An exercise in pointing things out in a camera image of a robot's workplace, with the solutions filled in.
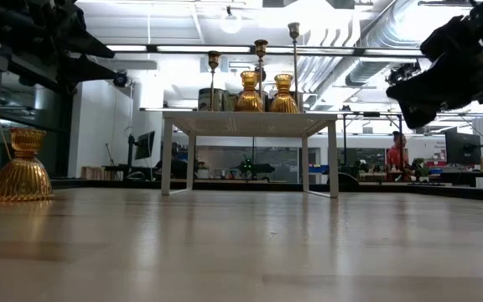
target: shelf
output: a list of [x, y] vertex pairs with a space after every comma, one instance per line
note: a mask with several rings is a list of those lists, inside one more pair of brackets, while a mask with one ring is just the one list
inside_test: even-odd
[[180, 131], [196, 136], [302, 138], [336, 121], [335, 114], [255, 112], [164, 112]]

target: table leg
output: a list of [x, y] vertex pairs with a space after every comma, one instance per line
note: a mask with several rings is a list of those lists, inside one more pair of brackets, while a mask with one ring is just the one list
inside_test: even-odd
[[339, 168], [336, 151], [336, 124], [328, 122], [327, 125], [327, 164], [329, 165], [329, 187], [331, 198], [339, 196]]
[[309, 140], [307, 134], [301, 138], [301, 164], [303, 177], [303, 192], [309, 192]]
[[173, 121], [165, 118], [164, 154], [161, 165], [161, 194], [170, 195], [171, 189], [171, 153], [173, 150]]
[[195, 134], [189, 133], [188, 139], [190, 140], [188, 146], [188, 174], [186, 175], [187, 185], [185, 189], [192, 190], [193, 189], [193, 175], [195, 172]]

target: red shirt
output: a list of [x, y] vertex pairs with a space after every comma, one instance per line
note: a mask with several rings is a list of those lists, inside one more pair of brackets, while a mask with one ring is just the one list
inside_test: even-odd
[[[406, 150], [402, 150], [402, 159], [404, 166], [409, 163], [408, 155], [406, 154]], [[396, 146], [392, 146], [389, 151], [387, 152], [387, 164], [394, 164], [399, 166], [400, 164], [400, 149]]]

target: wooden floor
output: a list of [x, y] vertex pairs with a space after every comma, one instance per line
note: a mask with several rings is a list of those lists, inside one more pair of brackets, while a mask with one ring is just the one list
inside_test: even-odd
[[56, 194], [0, 206], [0, 301], [483, 301], [483, 201]]

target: amber glass vase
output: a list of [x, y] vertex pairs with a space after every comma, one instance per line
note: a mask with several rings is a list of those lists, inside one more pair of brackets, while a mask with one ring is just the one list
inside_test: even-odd
[[241, 73], [243, 81], [243, 92], [238, 97], [234, 111], [236, 112], [263, 112], [264, 105], [260, 96], [255, 91], [258, 82], [258, 73], [255, 71], [243, 71]]
[[281, 74], [275, 76], [278, 92], [275, 95], [270, 111], [283, 113], [299, 113], [295, 100], [290, 95], [292, 76]]
[[35, 158], [46, 132], [12, 128], [10, 133], [15, 158], [0, 172], [0, 202], [53, 199], [48, 172]]

